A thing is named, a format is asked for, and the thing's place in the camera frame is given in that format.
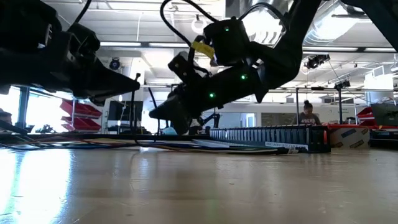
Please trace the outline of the black equipment case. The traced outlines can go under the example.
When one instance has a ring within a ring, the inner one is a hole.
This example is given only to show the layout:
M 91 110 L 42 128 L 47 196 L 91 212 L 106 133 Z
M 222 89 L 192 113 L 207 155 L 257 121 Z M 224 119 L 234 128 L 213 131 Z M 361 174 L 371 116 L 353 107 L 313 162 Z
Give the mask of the black equipment case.
M 372 104 L 372 113 L 379 126 L 398 126 L 398 105 Z

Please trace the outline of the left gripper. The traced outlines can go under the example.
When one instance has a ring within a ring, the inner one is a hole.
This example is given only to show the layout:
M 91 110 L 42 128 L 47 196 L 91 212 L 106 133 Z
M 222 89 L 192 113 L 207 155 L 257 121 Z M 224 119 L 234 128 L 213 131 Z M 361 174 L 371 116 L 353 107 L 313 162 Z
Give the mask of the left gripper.
M 79 42 L 71 32 L 56 32 L 48 36 L 43 47 L 40 44 L 34 35 L 18 39 L 19 56 L 26 63 L 18 71 L 19 85 L 70 91 L 75 98 L 96 106 L 140 88 L 138 81 L 106 68 L 100 60 L 81 56 L 77 52 Z

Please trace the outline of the red bin rack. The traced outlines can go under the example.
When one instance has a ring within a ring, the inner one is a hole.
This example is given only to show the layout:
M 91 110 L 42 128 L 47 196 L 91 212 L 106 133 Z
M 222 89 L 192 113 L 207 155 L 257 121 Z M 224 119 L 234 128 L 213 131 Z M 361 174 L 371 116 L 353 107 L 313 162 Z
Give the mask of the red bin rack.
M 77 102 L 77 100 L 62 100 L 60 108 L 67 116 L 62 116 L 62 126 L 68 132 L 97 133 L 101 125 L 96 122 L 100 119 L 102 112 L 91 105 Z

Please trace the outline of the background black robot arms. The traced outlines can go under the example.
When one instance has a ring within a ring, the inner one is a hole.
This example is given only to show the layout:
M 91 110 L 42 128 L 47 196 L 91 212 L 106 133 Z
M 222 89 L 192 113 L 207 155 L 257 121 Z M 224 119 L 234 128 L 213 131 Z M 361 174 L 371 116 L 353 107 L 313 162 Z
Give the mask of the background black robot arms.
M 218 129 L 219 128 L 219 122 L 220 122 L 221 115 L 219 113 L 212 113 L 211 115 L 207 116 L 206 118 L 202 118 L 199 116 L 197 118 L 198 126 L 195 128 L 195 131 L 193 132 L 194 134 L 201 134 L 203 131 L 205 134 L 210 133 L 211 128 L 203 128 L 206 123 L 209 121 L 213 120 L 213 129 Z

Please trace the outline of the long ceiling light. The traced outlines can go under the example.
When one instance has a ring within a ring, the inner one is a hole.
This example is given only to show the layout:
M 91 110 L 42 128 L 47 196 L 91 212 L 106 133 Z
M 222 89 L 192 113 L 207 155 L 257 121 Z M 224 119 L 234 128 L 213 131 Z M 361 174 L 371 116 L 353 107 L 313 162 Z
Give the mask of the long ceiling light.
M 180 42 L 101 42 L 101 47 L 188 48 Z
M 322 47 L 322 46 L 303 46 L 304 51 L 310 52 L 359 52 L 359 53 L 396 53 L 392 47 Z

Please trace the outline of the round pendant lamp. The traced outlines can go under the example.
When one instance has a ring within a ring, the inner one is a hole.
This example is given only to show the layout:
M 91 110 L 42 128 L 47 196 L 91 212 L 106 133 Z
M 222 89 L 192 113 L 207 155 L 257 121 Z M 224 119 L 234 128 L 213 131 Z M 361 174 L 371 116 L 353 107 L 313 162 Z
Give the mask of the round pendant lamp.
M 191 29 L 197 34 L 202 34 L 207 25 L 208 23 L 206 19 L 203 19 L 199 14 L 196 14 L 191 22 Z

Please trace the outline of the silver ventilation duct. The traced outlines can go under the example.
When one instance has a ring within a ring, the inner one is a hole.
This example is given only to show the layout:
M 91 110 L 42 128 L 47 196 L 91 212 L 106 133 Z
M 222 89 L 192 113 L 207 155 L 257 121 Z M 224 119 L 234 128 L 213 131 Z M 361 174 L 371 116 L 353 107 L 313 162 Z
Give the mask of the silver ventilation duct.
M 325 0 L 318 8 L 303 45 L 328 45 L 346 34 L 357 23 L 373 23 L 359 7 L 342 0 Z

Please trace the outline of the cardboard box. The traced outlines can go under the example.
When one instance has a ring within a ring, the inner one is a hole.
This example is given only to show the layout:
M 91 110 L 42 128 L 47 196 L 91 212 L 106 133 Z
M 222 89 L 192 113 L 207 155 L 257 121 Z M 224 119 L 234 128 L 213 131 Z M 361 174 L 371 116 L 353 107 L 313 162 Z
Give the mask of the cardboard box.
M 330 145 L 333 148 L 364 149 L 369 147 L 369 128 L 331 128 Z

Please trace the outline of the black slotted cable raceway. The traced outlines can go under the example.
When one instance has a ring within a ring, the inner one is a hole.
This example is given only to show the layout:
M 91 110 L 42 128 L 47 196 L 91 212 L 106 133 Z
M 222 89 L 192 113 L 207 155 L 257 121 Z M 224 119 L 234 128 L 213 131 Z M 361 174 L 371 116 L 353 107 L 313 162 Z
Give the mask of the black slotted cable raceway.
M 323 142 L 325 129 L 328 130 L 326 126 L 306 125 L 212 129 L 210 138 L 237 144 L 298 149 L 309 154 L 329 153 L 331 145 Z

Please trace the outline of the blue window post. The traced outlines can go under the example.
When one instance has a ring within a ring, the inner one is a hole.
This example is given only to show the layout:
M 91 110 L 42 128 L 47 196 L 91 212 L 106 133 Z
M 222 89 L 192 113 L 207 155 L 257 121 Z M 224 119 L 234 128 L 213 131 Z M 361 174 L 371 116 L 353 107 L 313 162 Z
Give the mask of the blue window post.
M 30 88 L 21 86 L 19 96 L 19 113 L 16 126 L 19 128 L 26 127 L 27 107 L 29 102 Z

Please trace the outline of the black zip tie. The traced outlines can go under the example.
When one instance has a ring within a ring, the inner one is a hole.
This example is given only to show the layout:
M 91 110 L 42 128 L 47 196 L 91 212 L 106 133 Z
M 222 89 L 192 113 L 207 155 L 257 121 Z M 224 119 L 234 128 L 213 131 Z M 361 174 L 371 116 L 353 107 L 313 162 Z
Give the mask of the black zip tie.
M 154 105 L 154 109 L 156 109 L 157 108 L 157 103 L 156 103 L 156 100 L 154 98 L 154 94 L 152 92 L 152 89 L 150 87 L 148 87 L 148 91 L 149 91 L 150 97 L 152 99 L 152 103 Z M 160 134 L 160 119 L 157 118 L 157 134 L 156 135 L 158 136 L 159 134 Z

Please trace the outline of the thin metal pole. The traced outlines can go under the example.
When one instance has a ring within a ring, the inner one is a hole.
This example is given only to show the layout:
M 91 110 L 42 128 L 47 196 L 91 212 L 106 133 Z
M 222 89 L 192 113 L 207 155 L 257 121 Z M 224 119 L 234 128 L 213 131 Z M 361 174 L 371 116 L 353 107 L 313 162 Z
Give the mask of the thin metal pole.
M 300 111 L 299 111 L 299 89 L 300 88 L 295 88 L 295 99 L 296 99 L 296 122 L 297 125 L 299 125 L 299 116 L 300 116 Z

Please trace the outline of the red workbench top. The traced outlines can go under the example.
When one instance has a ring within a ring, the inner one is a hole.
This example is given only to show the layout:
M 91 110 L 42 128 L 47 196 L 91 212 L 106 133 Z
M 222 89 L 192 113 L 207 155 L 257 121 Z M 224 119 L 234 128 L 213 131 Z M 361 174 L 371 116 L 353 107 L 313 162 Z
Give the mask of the red workbench top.
M 327 126 L 329 129 L 339 129 L 339 128 L 368 128 L 372 130 L 398 129 L 398 126 L 383 126 L 383 125 L 362 126 L 357 124 L 328 124 Z

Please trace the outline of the person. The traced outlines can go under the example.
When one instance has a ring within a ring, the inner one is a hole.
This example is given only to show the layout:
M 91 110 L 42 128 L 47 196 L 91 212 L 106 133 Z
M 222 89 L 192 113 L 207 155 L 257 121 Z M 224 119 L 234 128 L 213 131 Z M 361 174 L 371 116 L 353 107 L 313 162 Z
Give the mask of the person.
M 321 121 L 319 117 L 313 113 L 313 105 L 308 100 L 305 100 L 303 111 L 295 115 L 292 124 L 319 126 L 321 125 Z

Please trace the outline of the red storage bins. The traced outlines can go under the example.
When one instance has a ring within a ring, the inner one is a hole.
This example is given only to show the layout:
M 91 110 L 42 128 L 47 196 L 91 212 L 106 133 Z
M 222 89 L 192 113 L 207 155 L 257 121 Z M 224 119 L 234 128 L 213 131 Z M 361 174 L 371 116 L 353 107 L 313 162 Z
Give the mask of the red storage bins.
M 357 114 L 357 119 L 360 126 L 373 126 L 375 120 L 372 108 L 370 106 L 365 107 Z

